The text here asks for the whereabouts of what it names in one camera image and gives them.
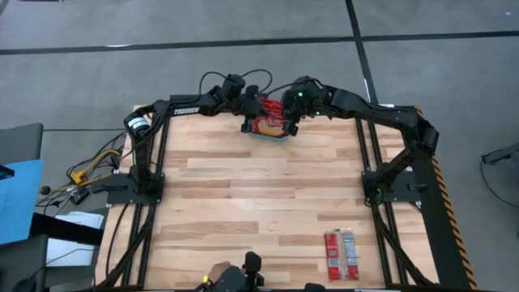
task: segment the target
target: white paper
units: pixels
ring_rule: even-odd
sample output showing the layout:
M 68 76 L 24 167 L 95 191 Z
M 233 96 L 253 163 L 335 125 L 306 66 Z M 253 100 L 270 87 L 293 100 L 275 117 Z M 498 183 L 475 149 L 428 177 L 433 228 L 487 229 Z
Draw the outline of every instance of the white paper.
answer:
M 101 228 L 101 224 L 103 222 L 102 215 L 84 212 L 70 212 L 68 215 L 57 215 L 56 219 L 97 229 Z M 78 248 L 86 249 L 87 251 L 74 251 Z M 88 266 L 92 263 L 93 250 L 94 246 L 91 245 L 49 238 L 46 261 L 47 267 Z M 63 257 L 59 260 L 54 260 L 60 256 Z

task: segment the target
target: black floor stripe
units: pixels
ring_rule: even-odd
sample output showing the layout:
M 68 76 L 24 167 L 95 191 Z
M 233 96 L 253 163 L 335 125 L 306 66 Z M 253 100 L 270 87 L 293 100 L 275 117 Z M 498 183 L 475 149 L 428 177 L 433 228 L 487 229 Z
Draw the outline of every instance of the black floor stripe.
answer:
M 0 16 L 2 16 L 3 11 L 6 9 L 7 3 L 9 0 L 2 0 L 0 2 Z
M 217 48 L 249 45 L 293 45 L 293 44 L 323 44 L 353 41 L 352 36 L 311 36 L 294 38 L 252 39 L 240 41 L 191 41 L 179 43 L 161 43 L 144 45 L 97 45 L 84 47 L 41 48 L 41 49 L 0 49 L 0 55 L 21 54 L 63 54 L 63 53 L 95 53 L 121 52 L 150 49 L 190 49 L 190 48 Z
M 346 7 L 348 8 L 348 15 L 350 17 L 351 28 L 354 32 L 354 42 L 357 47 L 358 59 L 360 61 L 360 67 L 362 69 L 362 75 L 364 76 L 364 82 L 367 86 L 367 95 L 369 101 L 379 103 L 379 99 L 376 96 L 375 85 L 373 84 L 373 78 L 371 76 L 370 66 L 367 62 L 366 50 L 362 43 L 362 35 L 358 26 L 357 15 L 355 14 L 354 4 L 352 0 L 345 0 Z
M 393 36 L 309 36 L 295 38 L 273 38 L 252 39 L 239 41 L 191 41 L 179 43 L 160 43 L 142 45 L 93 45 L 62 48 L 35 48 L 35 49 L 0 49 L 0 55 L 23 55 L 23 54 L 64 54 L 64 53 L 95 53 L 95 52 L 122 52 L 152 49 L 194 49 L 194 48 L 218 48 L 232 46 L 250 45 L 296 45 L 296 44 L 332 44 L 339 42 L 355 41 L 423 41 L 423 40 L 456 40 L 474 39 L 488 37 L 519 37 L 519 31 L 501 32 L 457 32 L 457 33 L 435 33 L 435 34 L 412 34 Z
M 43 129 L 43 131 L 125 131 L 124 128 L 101 128 L 101 129 Z
M 519 37 L 519 31 L 432 33 L 432 34 L 411 34 L 411 35 L 394 35 L 394 36 L 362 36 L 362 41 L 452 40 L 452 39 L 471 39 L 471 38 L 484 38 L 484 37 Z

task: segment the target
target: wooden table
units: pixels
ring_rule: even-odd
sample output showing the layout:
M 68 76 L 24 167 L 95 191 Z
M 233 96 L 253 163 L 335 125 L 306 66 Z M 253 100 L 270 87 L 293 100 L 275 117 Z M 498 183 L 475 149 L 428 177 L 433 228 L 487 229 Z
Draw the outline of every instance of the wooden table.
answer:
M 145 288 L 192 289 L 215 263 L 230 260 L 241 266 L 248 251 L 263 257 L 261 273 L 270 288 L 302 289 L 307 282 L 383 287 L 371 211 L 363 203 L 354 120 L 310 118 L 300 123 L 298 136 L 285 142 L 242 134 L 241 123 L 230 114 L 171 119 L 165 193 L 155 217 Z M 388 160 L 402 149 L 401 135 L 387 127 L 377 130 Z M 130 163 L 128 157 L 123 165 Z M 409 203 L 393 207 L 402 247 L 426 277 L 437 281 L 421 214 Z M 121 210 L 109 211 L 97 282 L 105 278 L 109 241 Z M 130 206 L 115 238 L 110 269 L 127 248 L 132 217 Z M 328 279 L 324 232 L 342 228 L 354 232 L 358 281 Z M 398 282 L 389 246 L 388 257 Z M 139 252 L 135 258 L 131 283 Z

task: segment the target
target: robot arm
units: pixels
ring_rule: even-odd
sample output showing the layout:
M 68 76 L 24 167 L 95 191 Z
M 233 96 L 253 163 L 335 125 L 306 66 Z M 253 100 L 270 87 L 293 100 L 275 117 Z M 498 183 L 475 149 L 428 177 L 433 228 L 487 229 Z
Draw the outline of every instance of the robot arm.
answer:
M 245 81 L 240 75 L 228 75 L 222 87 L 215 86 L 195 99 L 170 99 L 156 101 L 139 108 L 125 118 L 124 124 L 133 142 L 135 167 L 131 174 L 137 181 L 147 181 L 151 175 L 148 167 L 148 142 L 164 124 L 165 118 L 186 114 L 215 116 L 221 112 L 242 115 L 245 122 L 242 132 L 251 132 L 251 121 L 268 115 L 261 105 L 258 87 L 251 85 L 241 94 Z M 305 76 L 296 79 L 281 98 L 283 129 L 289 135 L 297 135 L 300 119 L 305 116 L 324 115 L 328 118 L 361 118 L 401 131 L 406 148 L 390 162 L 383 163 L 376 171 L 375 179 L 365 188 L 376 195 L 391 192 L 397 175 L 416 160 L 431 157 L 438 142 L 438 131 L 409 107 L 388 108 L 374 105 L 359 95 L 344 89 L 322 85 L 317 79 Z M 155 114 L 151 125 L 144 119 Z
M 301 77 L 287 90 L 282 99 L 285 131 L 296 135 L 296 126 L 303 116 L 325 115 L 328 118 L 361 118 L 401 131 L 406 148 L 390 162 L 377 170 L 376 179 L 369 188 L 373 192 L 391 192 L 397 175 L 413 162 L 432 157 L 438 143 L 438 131 L 416 110 L 396 106 L 374 105 L 355 93 L 322 85 L 316 79 Z

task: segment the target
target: yellow cable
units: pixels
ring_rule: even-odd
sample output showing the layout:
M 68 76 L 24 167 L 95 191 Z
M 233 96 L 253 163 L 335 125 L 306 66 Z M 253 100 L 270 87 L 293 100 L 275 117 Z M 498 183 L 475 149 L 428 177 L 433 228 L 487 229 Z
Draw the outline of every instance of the yellow cable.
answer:
M 116 155 L 121 155 L 121 153 L 119 151 L 115 151 L 112 149 L 99 153 L 99 155 L 96 158 L 94 158 L 94 160 L 83 170 L 75 171 L 75 172 L 71 173 L 71 178 L 74 181 L 74 183 L 77 185 L 84 183 L 83 179 L 86 176 L 88 170 L 93 168 L 95 165 L 97 165 L 99 163 L 99 161 L 101 161 L 101 159 L 105 158 L 108 154 L 111 154 L 111 153 L 116 154 Z
M 87 186 L 87 185 L 89 185 L 89 184 L 91 184 L 91 183 L 94 183 L 94 182 L 96 182 L 96 181 L 98 181 L 98 180 L 102 180 L 102 179 L 104 179 L 104 178 L 108 178 L 108 177 L 111 176 L 111 175 L 112 175 L 112 174 L 108 174 L 108 175 L 105 175 L 105 176 L 100 177 L 100 178 L 94 178 L 94 179 L 91 179 L 91 180 L 89 180 L 89 181 L 82 182 L 82 183 L 80 183 L 80 184 L 78 184 L 78 185 L 69 185 L 69 186 L 66 186 L 66 187 L 60 187 L 60 188 L 57 188 L 57 189 L 52 190 L 52 191 L 51 191 L 51 194 L 53 194 L 53 193 L 57 193 L 57 192 L 59 192 L 59 191 L 66 191 L 66 190 L 68 190 L 68 189 L 70 189 L 70 188 L 84 187 L 84 186 Z

